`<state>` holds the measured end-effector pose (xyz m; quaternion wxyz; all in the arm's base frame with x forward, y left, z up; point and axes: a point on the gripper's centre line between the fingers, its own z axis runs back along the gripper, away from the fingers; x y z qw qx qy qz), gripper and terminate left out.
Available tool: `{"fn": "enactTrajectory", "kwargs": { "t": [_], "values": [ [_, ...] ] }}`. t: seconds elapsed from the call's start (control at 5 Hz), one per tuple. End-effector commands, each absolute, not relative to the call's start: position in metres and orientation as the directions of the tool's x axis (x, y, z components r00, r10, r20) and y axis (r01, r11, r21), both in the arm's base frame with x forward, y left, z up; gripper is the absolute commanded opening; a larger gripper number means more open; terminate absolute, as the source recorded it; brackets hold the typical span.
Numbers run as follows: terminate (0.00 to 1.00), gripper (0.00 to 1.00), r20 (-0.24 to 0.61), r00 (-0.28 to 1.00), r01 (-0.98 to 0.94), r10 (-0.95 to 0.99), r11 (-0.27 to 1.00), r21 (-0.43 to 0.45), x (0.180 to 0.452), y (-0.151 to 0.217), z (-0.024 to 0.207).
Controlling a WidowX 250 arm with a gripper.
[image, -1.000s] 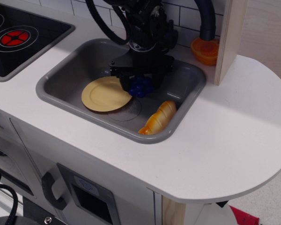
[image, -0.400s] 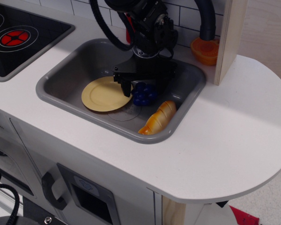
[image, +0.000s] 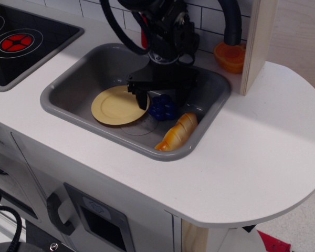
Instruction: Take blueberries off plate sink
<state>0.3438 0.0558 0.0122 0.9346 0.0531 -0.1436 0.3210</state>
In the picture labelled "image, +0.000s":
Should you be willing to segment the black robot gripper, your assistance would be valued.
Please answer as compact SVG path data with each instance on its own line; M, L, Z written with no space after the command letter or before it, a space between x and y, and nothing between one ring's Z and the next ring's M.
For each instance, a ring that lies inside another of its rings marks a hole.
M163 58L155 52L148 53L149 62L143 68L127 75L128 92L135 94L139 108L146 110L147 91L175 89L176 104L184 106L196 87L199 71L180 57Z

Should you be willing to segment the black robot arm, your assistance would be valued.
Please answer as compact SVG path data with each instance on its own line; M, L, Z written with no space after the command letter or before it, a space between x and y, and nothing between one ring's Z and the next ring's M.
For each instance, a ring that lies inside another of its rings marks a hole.
M143 31L147 47L136 45L114 17L109 1L101 1L104 15L121 42L138 55L148 55L148 64L127 75L128 92L140 109L148 106L147 92L173 89L182 106L196 86L198 71L192 68L199 35L190 21L184 1L120 1L130 10Z

